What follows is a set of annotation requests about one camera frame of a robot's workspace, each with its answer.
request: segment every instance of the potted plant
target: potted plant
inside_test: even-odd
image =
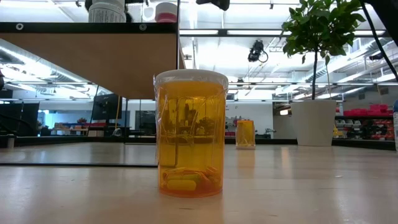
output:
[[[315,80],[318,56],[346,55],[344,45],[352,46],[355,28],[365,19],[356,11],[361,9],[359,0],[300,0],[301,7],[289,8],[290,19],[282,24],[282,33],[290,32],[283,51],[288,57],[314,53],[312,100],[292,103],[294,129],[299,145],[331,146],[336,101],[315,100]]]

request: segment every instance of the pill bottle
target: pill bottle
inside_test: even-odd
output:
[[[93,0],[88,22],[126,22],[124,0]]]
[[[172,70],[155,78],[159,190],[206,197],[223,188],[226,76]]]
[[[236,148],[237,149],[255,149],[255,129],[254,121],[240,120],[236,123]]]

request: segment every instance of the monitor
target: monitor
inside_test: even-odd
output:
[[[122,97],[117,94],[94,97],[93,120],[110,120],[116,116],[118,119],[122,118]]]

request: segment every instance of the yellow pill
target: yellow pill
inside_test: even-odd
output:
[[[185,169],[186,169],[185,167],[180,167],[180,168],[176,168],[176,169],[165,170],[163,173],[163,179],[166,179],[167,175],[169,175],[169,174],[181,173]]]
[[[218,170],[216,169],[216,168],[214,168],[214,167],[211,167],[211,166],[207,166],[206,167],[206,173],[207,173],[207,175],[218,175]]]
[[[194,191],[197,188],[197,183],[193,180],[169,180],[167,188],[169,190]]]
[[[167,180],[193,180],[195,182],[200,182],[200,174],[169,174],[167,175]]]

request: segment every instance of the label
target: label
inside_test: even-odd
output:
[[[88,15],[89,22],[126,22],[124,14],[121,14],[112,9],[96,7],[90,9]]]

